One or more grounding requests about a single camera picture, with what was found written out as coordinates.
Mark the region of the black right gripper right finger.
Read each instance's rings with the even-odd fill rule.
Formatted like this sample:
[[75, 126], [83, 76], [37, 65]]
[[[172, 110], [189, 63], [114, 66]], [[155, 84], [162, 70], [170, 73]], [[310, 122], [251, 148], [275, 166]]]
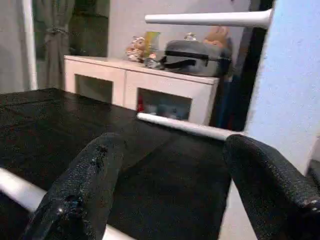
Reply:
[[277, 149], [233, 134], [223, 159], [258, 240], [320, 238], [320, 195]]

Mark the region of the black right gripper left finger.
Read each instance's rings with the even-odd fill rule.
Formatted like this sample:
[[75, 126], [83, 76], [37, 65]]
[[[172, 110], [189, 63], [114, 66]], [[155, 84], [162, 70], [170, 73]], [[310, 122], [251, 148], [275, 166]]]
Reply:
[[116, 133], [89, 142], [44, 195], [20, 238], [101, 240], [125, 151]]

